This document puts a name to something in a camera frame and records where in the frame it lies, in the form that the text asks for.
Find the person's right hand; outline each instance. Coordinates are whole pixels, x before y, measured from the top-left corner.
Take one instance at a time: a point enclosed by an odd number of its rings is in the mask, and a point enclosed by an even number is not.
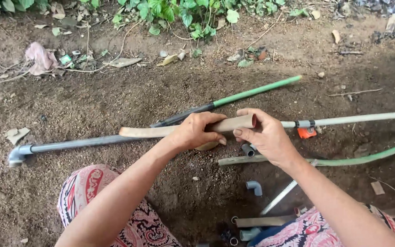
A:
[[[254,132],[248,128],[237,128],[233,133],[238,142],[245,140],[252,143],[272,164],[280,167],[303,160],[280,121],[260,109],[245,108],[237,111],[237,115],[247,114],[255,114],[263,130]]]

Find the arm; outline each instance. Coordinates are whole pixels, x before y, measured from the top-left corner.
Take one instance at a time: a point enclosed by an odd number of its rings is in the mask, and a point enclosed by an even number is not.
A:
[[[80,211],[55,246],[109,246],[126,226],[170,159],[181,151],[207,142],[226,145],[227,141],[221,134],[204,132],[207,124],[226,118],[225,115],[209,112],[190,115],[179,128],[158,142]]]
[[[251,113],[260,121],[262,132],[236,129],[234,135],[237,141],[246,140],[254,144],[272,164],[295,179],[345,246],[395,247],[395,234],[305,161],[292,145],[280,121],[262,110],[238,110],[238,115]]]

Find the hand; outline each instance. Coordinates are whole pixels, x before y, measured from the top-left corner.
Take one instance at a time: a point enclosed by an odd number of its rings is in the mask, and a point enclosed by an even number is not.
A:
[[[252,143],[272,164],[280,167],[302,159],[280,121],[260,109],[245,108],[237,111],[237,115],[247,114],[255,114],[263,130],[254,132],[247,128],[235,129],[233,133],[238,142],[245,140]]]
[[[226,115],[203,112],[192,113],[165,138],[173,143],[180,151],[197,148],[208,142],[227,144],[227,139],[217,132],[204,132],[207,124],[227,119]]]

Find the dirt ground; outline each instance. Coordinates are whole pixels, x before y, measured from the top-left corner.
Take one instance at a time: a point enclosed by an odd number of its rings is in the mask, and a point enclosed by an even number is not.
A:
[[[373,31],[383,31],[387,20],[365,14],[364,20],[332,21],[306,18],[276,25],[257,46],[266,46],[275,62],[257,62],[239,69],[226,57],[247,47],[263,32],[265,23],[275,18],[247,18],[218,31],[217,42],[199,46],[202,59],[190,59],[166,67],[156,67],[157,53],[170,53],[189,41],[172,34],[150,36],[143,25],[135,27],[125,42],[126,54],[142,53],[147,67],[130,66],[107,69],[105,73],[67,72],[63,77],[28,76],[0,84],[0,246],[53,246],[63,231],[57,210],[57,197],[64,179],[73,171],[91,164],[109,164],[125,170],[157,140],[42,153],[31,156],[21,168],[9,169],[7,155],[13,148],[3,136],[11,128],[28,127],[31,132],[19,143],[51,143],[117,134],[121,126],[144,127],[190,107],[208,103],[234,93],[252,89],[290,76],[302,75],[293,85],[265,92],[215,110],[230,117],[237,109],[261,108],[282,121],[321,119],[357,114],[395,111],[395,39],[381,44],[371,42]],[[50,30],[36,24],[51,24],[51,17],[0,15],[0,64],[9,66],[23,59],[29,43],[67,52],[86,50],[86,33],[54,37]],[[124,30],[110,25],[95,26],[90,46],[96,53],[107,47],[120,51]],[[176,34],[188,37],[180,25]],[[335,44],[332,30],[342,41]],[[355,46],[364,55],[341,56],[337,51]],[[325,72],[319,79],[318,72]],[[382,88],[347,97],[330,94]],[[47,121],[40,119],[47,116]],[[297,149],[305,157],[327,159],[353,158],[364,145],[369,153],[395,146],[395,120],[328,126],[321,134],[301,140],[288,130]],[[220,158],[242,155],[239,144],[227,134],[228,146],[208,152],[191,150],[175,157],[158,176],[147,199],[162,221],[184,246],[198,242],[218,243],[216,224],[232,216],[256,217],[291,178],[269,163],[239,164],[219,168]],[[320,167],[319,170],[356,200],[380,209],[395,207],[395,191],[384,186],[385,194],[376,196],[371,177],[395,188],[395,155],[364,165]],[[200,181],[193,181],[197,176]],[[255,197],[245,182],[261,183],[264,195]],[[295,188],[269,215],[291,213],[294,207],[311,205],[300,188]],[[28,238],[27,244],[20,243]]]

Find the brown pipe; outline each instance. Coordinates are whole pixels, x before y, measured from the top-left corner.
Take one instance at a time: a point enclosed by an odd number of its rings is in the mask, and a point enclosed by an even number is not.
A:
[[[236,128],[254,128],[257,119],[254,114],[228,118],[217,123],[209,124],[205,127],[206,132],[229,132]],[[165,137],[173,132],[179,125],[159,127],[159,128],[128,128],[121,127],[120,136],[153,138]]]

